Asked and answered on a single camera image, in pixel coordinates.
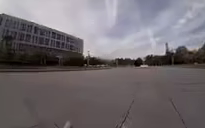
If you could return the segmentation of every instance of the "building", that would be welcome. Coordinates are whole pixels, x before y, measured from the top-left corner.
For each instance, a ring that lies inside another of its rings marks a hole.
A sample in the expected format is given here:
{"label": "building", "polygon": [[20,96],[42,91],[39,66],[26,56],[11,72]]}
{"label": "building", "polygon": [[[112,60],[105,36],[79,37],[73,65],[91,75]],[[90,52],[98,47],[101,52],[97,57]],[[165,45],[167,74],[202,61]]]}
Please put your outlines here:
{"label": "building", "polygon": [[0,14],[0,41],[13,37],[11,49],[16,53],[43,52],[70,57],[83,54],[83,40],[64,32],[24,19]]}
{"label": "building", "polygon": [[166,48],[166,55],[168,55],[170,53],[168,43],[165,44],[165,48]]}

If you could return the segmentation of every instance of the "lamp post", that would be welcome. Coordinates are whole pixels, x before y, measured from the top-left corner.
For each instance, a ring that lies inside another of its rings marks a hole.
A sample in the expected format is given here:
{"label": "lamp post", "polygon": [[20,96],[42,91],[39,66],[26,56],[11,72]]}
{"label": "lamp post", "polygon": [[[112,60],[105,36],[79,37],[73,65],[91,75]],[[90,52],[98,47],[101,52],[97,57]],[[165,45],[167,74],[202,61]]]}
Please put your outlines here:
{"label": "lamp post", "polygon": [[88,51],[88,56],[87,56],[87,67],[90,65],[90,51]]}
{"label": "lamp post", "polygon": [[61,66],[62,65],[62,56],[56,56],[58,58],[58,65]]}
{"label": "lamp post", "polygon": [[172,64],[172,65],[174,65],[174,61],[175,61],[175,60],[174,60],[174,54],[175,54],[175,52],[176,52],[176,49],[172,49],[172,50],[171,50],[171,64]]}

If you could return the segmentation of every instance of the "multi-story building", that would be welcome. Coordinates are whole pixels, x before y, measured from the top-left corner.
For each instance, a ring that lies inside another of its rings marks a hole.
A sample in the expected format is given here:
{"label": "multi-story building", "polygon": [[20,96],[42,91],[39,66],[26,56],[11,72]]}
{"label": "multi-story building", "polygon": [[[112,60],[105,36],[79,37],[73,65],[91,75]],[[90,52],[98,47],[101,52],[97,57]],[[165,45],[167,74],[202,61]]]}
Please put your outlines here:
{"label": "multi-story building", "polygon": [[11,49],[15,52],[44,52],[62,57],[83,54],[83,40],[78,37],[0,14],[0,42],[8,36],[12,37]]}

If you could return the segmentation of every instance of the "road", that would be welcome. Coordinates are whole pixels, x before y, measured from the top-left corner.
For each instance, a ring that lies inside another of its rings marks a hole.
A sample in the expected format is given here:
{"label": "road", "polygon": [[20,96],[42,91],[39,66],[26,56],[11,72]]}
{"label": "road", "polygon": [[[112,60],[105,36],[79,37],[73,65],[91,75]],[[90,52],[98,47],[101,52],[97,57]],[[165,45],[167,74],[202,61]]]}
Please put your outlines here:
{"label": "road", "polygon": [[205,128],[205,69],[0,73],[0,128]]}

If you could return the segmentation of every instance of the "sky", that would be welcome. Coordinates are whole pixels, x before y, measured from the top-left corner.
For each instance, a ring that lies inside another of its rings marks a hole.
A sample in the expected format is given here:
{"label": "sky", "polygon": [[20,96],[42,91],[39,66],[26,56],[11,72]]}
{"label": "sky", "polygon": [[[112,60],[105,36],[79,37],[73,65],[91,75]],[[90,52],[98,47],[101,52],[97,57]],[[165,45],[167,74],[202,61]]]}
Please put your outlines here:
{"label": "sky", "polygon": [[0,13],[73,34],[85,55],[109,59],[205,41],[205,0],[0,0]]}

